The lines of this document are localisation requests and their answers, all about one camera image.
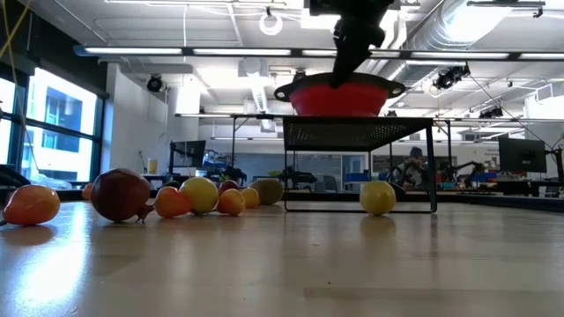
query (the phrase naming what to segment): person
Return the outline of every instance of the person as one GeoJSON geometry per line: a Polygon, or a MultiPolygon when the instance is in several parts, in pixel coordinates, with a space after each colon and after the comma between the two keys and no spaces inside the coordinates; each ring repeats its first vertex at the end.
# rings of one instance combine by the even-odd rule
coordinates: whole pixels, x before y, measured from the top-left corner
{"type": "Polygon", "coordinates": [[[421,173],[423,163],[423,151],[417,146],[413,146],[409,151],[409,160],[398,166],[402,173],[398,170],[393,172],[394,180],[397,185],[404,189],[425,187],[423,174],[421,173]]]}

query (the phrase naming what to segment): wooden table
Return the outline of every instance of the wooden table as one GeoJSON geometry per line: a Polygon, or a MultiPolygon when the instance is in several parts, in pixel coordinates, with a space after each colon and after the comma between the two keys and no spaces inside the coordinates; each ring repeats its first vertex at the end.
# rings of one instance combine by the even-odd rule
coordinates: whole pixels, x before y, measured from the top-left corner
{"type": "Polygon", "coordinates": [[[0,316],[564,311],[561,215],[448,203],[387,217],[282,210],[116,225],[64,203],[45,225],[0,227],[0,316]]]}

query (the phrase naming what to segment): black metal stand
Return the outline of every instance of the black metal stand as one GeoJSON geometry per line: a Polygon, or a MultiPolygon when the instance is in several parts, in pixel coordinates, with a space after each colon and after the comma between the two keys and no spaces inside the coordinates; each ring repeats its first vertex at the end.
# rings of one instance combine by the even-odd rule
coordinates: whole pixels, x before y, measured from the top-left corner
{"type": "MultiPolygon", "coordinates": [[[[430,210],[396,212],[433,213],[437,211],[433,119],[285,116],[283,117],[283,123],[285,166],[287,166],[288,151],[365,151],[368,153],[370,175],[372,175],[370,156],[373,150],[424,129],[427,133],[427,156],[429,157],[428,172],[430,183],[428,193],[431,208],[430,210]]],[[[288,197],[289,190],[287,180],[285,180],[286,197],[288,197]]],[[[364,210],[289,209],[287,199],[284,201],[284,208],[288,212],[365,212],[364,210]]]]}

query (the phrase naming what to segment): red bowl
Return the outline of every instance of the red bowl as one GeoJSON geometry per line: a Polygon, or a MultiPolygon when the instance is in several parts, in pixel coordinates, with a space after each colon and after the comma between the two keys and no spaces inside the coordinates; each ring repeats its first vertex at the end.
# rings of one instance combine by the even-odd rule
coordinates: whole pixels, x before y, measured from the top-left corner
{"type": "Polygon", "coordinates": [[[399,97],[405,86],[374,75],[354,73],[338,89],[330,87],[331,73],[307,76],[279,87],[277,100],[292,102],[298,115],[378,116],[387,99],[399,97]]]}

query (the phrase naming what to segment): fluorescent light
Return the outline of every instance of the fluorescent light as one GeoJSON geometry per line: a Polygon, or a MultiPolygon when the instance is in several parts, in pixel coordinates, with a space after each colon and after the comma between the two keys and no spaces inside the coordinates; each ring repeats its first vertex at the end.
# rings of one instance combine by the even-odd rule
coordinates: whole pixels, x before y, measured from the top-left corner
{"type": "MultiPolygon", "coordinates": [[[[212,136],[212,137],[211,137],[211,140],[216,140],[216,141],[233,141],[233,138],[232,138],[232,137],[229,137],[229,136],[220,136],[220,137],[212,136]]],[[[247,141],[248,141],[248,140],[250,140],[250,138],[249,138],[249,137],[236,137],[236,138],[235,138],[235,141],[237,141],[237,140],[239,140],[239,141],[247,140],[247,141]]]]}
{"type": "Polygon", "coordinates": [[[465,62],[457,61],[405,61],[406,64],[412,66],[465,66],[465,62]]]}
{"type": "Polygon", "coordinates": [[[181,48],[85,48],[95,55],[182,55],[181,48]]]}
{"type": "Polygon", "coordinates": [[[270,1],[221,1],[221,0],[211,0],[211,1],[200,1],[200,0],[105,0],[107,4],[147,4],[151,6],[225,6],[232,4],[235,7],[245,7],[251,6],[253,8],[264,5],[270,7],[281,7],[285,8],[285,3],[276,3],[270,1]]]}
{"type": "Polygon", "coordinates": [[[289,56],[290,49],[259,49],[259,48],[194,48],[194,55],[267,55],[289,56]]]}
{"type": "Polygon", "coordinates": [[[564,59],[564,53],[525,53],[519,56],[519,59],[546,59],[546,60],[556,60],[564,59]]]}
{"type": "Polygon", "coordinates": [[[399,52],[389,52],[381,50],[373,50],[370,58],[397,58],[399,57],[399,52]]]}
{"type": "Polygon", "coordinates": [[[413,52],[412,58],[451,58],[451,59],[506,59],[509,53],[482,52],[413,52]]]}
{"type": "Polygon", "coordinates": [[[253,141],[284,141],[283,137],[252,137],[253,141]]]}
{"type": "Polygon", "coordinates": [[[176,114],[184,118],[231,118],[230,114],[176,114]]]}
{"type": "MultiPolygon", "coordinates": [[[[233,138],[230,137],[230,136],[219,136],[219,137],[212,136],[211,140],[233,141],[233,138]]],[[[235,141],[284,141],[284,138],[282,138],[282,137],[236,137],[235,141]]]]}
{"type": "Polygon", "coordinates": [[[301,53],[304,56],[337,56],[335,49],[304,49],[301,53]]]}

